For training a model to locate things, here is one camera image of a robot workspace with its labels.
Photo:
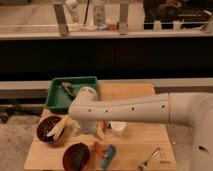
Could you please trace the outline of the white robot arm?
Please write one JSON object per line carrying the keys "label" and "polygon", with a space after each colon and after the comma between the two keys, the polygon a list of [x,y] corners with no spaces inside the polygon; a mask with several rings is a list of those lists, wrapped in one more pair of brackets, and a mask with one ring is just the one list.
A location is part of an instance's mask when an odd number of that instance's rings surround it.
{"label": "white robot arm", "polygon": [[194,129],[190,171],[213,171],[213,93],[163,93],[99,101],[96,90],[83,87],[68,113],[86,134],[94,132],[99,120],[190,126]]}

